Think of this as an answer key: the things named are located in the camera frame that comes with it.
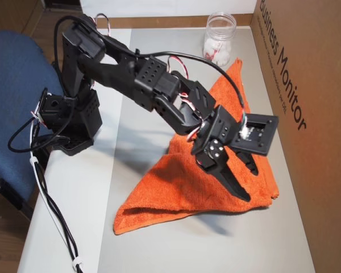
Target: glass jar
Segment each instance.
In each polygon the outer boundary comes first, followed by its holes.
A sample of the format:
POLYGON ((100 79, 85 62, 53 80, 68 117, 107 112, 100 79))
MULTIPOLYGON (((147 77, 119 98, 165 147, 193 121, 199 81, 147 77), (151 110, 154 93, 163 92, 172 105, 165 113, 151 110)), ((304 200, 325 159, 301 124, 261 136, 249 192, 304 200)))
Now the glass jar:
POLYGON ((224 66, 231 57, 232 39, 236 32, 236 20, 227 13, 213 13, 209 16, 206 26, 203 57, 224 66))

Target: cardboard box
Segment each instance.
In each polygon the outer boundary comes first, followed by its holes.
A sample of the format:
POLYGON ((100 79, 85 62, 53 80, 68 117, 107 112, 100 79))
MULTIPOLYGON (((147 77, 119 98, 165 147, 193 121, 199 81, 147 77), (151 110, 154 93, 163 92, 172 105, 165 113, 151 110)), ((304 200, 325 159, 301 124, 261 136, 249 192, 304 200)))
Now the cardboard box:
POLYGON ((251 28, 315 270, 341 272, 341 1, 258 0, 251 28))

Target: chair seat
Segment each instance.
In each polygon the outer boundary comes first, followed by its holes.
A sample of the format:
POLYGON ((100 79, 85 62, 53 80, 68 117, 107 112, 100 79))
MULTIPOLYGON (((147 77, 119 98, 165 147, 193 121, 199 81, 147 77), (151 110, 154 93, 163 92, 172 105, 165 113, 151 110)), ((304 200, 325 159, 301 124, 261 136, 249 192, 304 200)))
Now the chair seat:
MULTIPOLYGON (((62 94, 57 74, 38 45, 27 36, 0 31, 0 178, 25 200, 35 186, 30 155, 11 152, 7 142, 31 118, 30 111, 45 87, 50 93, 62 94)), ((29 147, 29 130, 28 126, 17 136, 14 147, 29 147)))

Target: robotic arm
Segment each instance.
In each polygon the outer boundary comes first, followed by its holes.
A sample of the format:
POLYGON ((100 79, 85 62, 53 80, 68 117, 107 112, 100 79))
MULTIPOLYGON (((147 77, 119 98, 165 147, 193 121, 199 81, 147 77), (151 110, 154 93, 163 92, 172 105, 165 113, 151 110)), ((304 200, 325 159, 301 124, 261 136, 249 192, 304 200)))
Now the robotic arm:
POLYGON ((63 33, 63 51, 61 83, 65 96, 44 92, 39 109, 49 129, 56 131, 67 123, 55 148, 74 155, 93 144, 93 136, 102 124, 99 100, 92 89, 93 81, 97 81, 148 111, 155 109, 177 134, 197 133, 191 151, 197 165, 218 179, 233 196, 250 200, 226 164, 224 146, 257 175, 251 154, 267 155, 277 117, 246 114, 246 122, 237 122, 222 105, 215 107, 215 99, 198 81, 187 80, 177 71, 168 73, 163 61, 143 57, 138 50, 134 53, 114 38, 100 36, 86 16, 63 33), (113 57, 117 65, 101 64, 105 54, 113 57), (179 109, 174 106, 178 96, 185 98, 179 109), (246 131, 243 137, 241 128, 246 131))

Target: orange towel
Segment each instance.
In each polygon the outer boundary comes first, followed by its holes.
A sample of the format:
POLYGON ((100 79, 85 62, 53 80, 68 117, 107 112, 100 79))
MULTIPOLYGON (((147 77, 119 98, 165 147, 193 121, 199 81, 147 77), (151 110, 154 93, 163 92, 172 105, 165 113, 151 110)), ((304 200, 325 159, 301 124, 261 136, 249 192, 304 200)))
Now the orange towel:
MULTIPOLYGON (((236 59, 227 73, 235 81, 244 101, 245 92, 241 78, 242 61, 236 59)), ((220 77, 210 91, 217 104, 225 107, 237 120, 241 114, 239 100, 232 86, 220 77)), ((204 173, 191 156, 192 143, 185 136, 175 135, 169 144, 169 154, 164 155, 143 177, 119 208, 115 221, 115 234, 122 234, 145 226, 176 220, 199 212, 220 210, 245 212, 266 207, 279 195, 268 159, 253 155, 259 175, 249 169, 228 148, 228 166, 242 187, 250 194, 245 202, 229 194, 213 176, 204 173)))

